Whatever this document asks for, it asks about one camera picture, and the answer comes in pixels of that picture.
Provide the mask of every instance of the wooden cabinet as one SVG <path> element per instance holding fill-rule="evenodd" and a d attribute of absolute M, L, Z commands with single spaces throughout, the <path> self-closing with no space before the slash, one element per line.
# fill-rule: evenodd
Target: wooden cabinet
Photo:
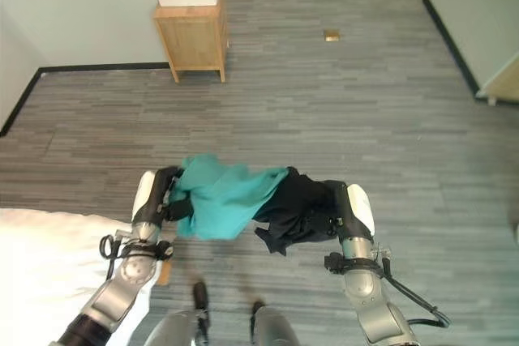
<path fill-rule="evenodd" d="M 153 18 L 175 82 L 181 70 L 218 70 L 225 82 L 225 0 L 215 6 L 157 6 Z"/>

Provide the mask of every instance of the small brown object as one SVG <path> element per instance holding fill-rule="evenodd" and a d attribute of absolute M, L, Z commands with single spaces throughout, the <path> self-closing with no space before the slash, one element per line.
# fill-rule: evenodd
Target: small brown object
<path fill-rule="evenodd" d="M 326 29 L 324 30 L 324 40 L 327 42 L 337 42 L 341 39 L 341 34 L 338 30 Z"/>
<path fill-rule="evenodd" d="M 161 275 L 157 280 L 157 285 L 166 286 L 169 284 L 169 274 L 171 272 L 171 260 L 162 263 Z"/>

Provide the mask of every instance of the white bed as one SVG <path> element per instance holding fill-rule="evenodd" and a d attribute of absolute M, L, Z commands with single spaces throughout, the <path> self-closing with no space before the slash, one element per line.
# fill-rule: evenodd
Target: white bed
<path fill-rule="evenodd" d="M 101 216 L 0 208 L 2 344 L 47 346 L 105 280 L 99 240 L 130 225 Z M 108 345 L 125 346 L 149 309 L 150 280 Z"/>

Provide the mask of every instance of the green cloth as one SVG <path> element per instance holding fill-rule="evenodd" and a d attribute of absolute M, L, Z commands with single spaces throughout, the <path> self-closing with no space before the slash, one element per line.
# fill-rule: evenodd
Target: green cloth
<path fill-rule="evenodd" d="M 193 217 L 178 222 L 177 234 L 201 239 L 235 239 L 276 191 L 287 168 L 252 173 L 244 164 L 224 165 L 216 156 L 187 157 L 169 201 L 190 193 Z"/>

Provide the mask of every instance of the black cloth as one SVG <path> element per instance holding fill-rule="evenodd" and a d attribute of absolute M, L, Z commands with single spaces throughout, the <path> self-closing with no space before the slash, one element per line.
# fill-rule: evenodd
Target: black cloth
<path fill-rule="evenodd" d="M 269 223 L 255 233 L 270 253 L 286 255 L 286 248 L 299 242 L 327 241 L 337 236 L 333 191 L 322 182 L 289 167 L 289 174 L 274 195 L 256 212 L 254 220 Z"/>

